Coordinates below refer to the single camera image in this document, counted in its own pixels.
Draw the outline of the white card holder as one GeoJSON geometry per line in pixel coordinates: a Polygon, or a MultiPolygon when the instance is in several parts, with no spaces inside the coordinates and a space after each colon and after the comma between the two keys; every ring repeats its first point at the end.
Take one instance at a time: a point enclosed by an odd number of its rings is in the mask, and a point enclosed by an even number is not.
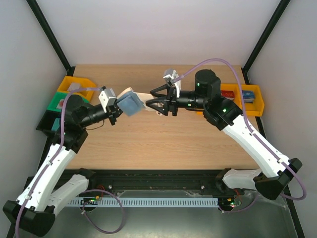
{"type": "Polygon", "coordinates": [[[149,93],[135,92],[129,87],[123,90],[116,99],[117,106],[129,117],[141,110],[153,111],[157,115],[162,116],[162,113],[146,106],[146,101],[154,99],[153,95],[149,93]]]}

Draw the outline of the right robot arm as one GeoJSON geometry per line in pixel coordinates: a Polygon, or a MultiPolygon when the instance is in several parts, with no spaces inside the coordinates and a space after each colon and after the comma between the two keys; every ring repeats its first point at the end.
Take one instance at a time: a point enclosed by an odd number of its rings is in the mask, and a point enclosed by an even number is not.
{"type": "Polygon", "coordinates": [[[201,111],[204,118],[218,130],[234,139],[258,164],[256,170],[224,169],[216,177],[216,189],[227,194],[235,188],[255,190],[269,200],[280,196],[294,174],[301,168],[299,159],[289,159],[274,148],[244,116],[232,100],[221,95],[221,81],[210,69],[195,74],[195,89],[182,91],[167,74],[166,84],[152,90],[154,97],[146,106],[163,114],[176,116],[179,108],[201,111]]]}

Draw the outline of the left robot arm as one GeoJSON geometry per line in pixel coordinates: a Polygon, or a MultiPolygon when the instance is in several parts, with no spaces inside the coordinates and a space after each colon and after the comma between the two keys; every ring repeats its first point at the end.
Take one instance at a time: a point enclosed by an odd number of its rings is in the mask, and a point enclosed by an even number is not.
{"type": "Polygon", "coordinates": [[[86,128],[105,119],[114,125],[121,114],[116,102],[107,104],[102,99],[100,104],[93,106],[76,94],[65,98],[60,127],[41,167],[18,198],[8,200],[3,206],[3,212],[15,225],[17,237],[20,230],[38,237],[45,236],[60,211],[88,189],[94,172],[87,169],[80,169],[60,188],[55,189],[55,186],[85,142],[88,136],[86,128]]]}

